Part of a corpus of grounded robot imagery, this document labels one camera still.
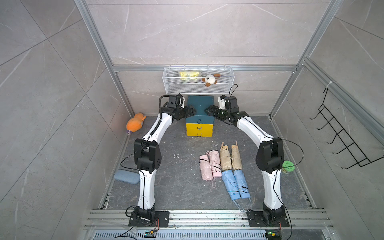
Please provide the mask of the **pink umbrella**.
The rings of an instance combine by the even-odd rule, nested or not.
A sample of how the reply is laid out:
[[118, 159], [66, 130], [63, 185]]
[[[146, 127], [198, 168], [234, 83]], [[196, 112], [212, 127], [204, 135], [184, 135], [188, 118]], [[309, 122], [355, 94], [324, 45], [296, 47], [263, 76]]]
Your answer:
[[214, 177], [212, 174], [211, 164], [207, 155], [199, 157], [199, 164], [201, 170], [201, 177], [204, 181], [211, 181]]
[[220, 161], [219, 152], [216, 150], [209, 151], [209, 161], [210, 161], [213, 177], [221, 178], [222, 171], [221, 171], [221, 161]]

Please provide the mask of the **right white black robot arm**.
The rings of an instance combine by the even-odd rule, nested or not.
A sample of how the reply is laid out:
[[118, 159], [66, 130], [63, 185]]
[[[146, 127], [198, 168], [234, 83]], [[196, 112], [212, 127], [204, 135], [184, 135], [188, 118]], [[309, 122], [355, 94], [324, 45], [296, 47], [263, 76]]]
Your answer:
[[206, 114], [236, 126], [258, 147], [256, 164], [263, 175], [265, 197], [262, 213], [255, 211], [248, 213], [250, 226], [256, 224], [256, 217], [261, 217], [266, 226], [291, 227], [291, 218], [281, 200], [280, 175], [284, 169], [284, 140], [272, 137], [262, 130], [246, 112], [240, 111], [237, 99], [232, 96], [232, 92], [229, 92], [228, 96], [220, 96], [218, 102], [219, 106], [211, 105], [206, 108]]

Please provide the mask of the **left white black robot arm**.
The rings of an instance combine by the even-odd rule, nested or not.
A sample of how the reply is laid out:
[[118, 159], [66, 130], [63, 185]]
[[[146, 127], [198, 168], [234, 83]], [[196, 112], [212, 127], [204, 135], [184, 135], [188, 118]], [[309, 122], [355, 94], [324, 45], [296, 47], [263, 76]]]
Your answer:
[[155, 178], [162, 162], [160, 142], [174, 120], [186, 119], [196, 114], [193, 107], [184, 106], [185, 98], [181, 95], [163, 95], [159, 97], [159, 114], [151, 129], [141, 139], [134, 142], [136, 168], [140, 175], [140, 196], [136, 206], [126, 209], [126, 216], [131, 227], [169, 226], [170, 212], [155, 209]]

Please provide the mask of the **teal drawer cabinet yellow base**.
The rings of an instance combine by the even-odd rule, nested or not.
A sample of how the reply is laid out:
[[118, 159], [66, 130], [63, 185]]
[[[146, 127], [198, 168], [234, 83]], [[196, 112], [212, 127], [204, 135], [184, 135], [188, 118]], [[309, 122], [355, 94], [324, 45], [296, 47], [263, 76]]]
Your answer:
[[187, 136], [212, 137], [215, 118], [209, 116], [205, 109], [214, 104], [213, 96], [190, 95], [187, 104], [196, 110], [194, 116], [186, 118]]

